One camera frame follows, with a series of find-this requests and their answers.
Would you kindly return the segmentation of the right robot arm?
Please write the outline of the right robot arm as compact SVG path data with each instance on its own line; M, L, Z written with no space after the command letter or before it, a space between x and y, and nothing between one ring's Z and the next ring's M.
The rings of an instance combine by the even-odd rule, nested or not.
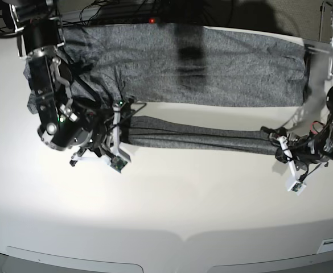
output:
M40 118L38 135L47 147L64 151L79 149L70 164L103 160L116 171L130 163L121 148L121 124L133 111L130 101L118 100L103 106L100 95L59 56L65 45L64 28L56 1L7 1L17 36L18 55L26 59L29 85Z

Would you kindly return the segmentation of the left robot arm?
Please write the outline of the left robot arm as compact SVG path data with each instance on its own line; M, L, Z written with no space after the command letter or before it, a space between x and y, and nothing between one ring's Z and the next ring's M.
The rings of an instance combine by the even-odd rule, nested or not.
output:
M331 7L331 40L328 51L328 77L333 78L333 5ZM317 167L328 165L333 161L333 85L326 96L328 109L327 121L319 131L310 130L309 134L297 136L288 133L284 127L270 129L262 127L268 134L268 140L278 145L276 159L288 164L291 178L287 182L288 191L298 192L306 186L305 180L311 174L309 166Z

